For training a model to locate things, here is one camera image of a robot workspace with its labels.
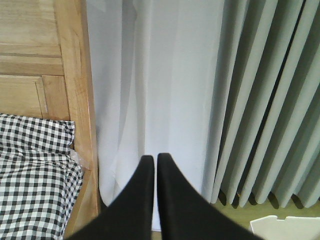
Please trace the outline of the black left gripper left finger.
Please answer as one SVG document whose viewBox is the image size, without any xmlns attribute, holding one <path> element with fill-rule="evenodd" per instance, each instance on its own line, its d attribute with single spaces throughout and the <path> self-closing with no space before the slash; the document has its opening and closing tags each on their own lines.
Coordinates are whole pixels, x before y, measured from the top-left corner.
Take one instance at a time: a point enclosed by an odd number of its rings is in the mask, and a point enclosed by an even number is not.
<svg viewBox="0 0 320 240">
<path fill-rule="evenodd" d="M 154 206 L 154 158 L 143 155 L 113 202 L 69 240 L 150 240 Z"/>
</svg>

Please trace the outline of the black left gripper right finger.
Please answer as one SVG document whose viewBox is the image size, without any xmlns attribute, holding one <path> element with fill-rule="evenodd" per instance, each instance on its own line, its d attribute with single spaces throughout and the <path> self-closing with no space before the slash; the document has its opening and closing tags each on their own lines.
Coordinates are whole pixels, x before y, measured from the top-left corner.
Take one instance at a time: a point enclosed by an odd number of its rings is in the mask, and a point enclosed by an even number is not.
<svg viewBox="0 0 320 240">
<path fill-rule="evenodd" d="M 164 240 L 258 240 L 211 206 L 169 153 L 157 156 L 157 204 Z"/>
</svg>

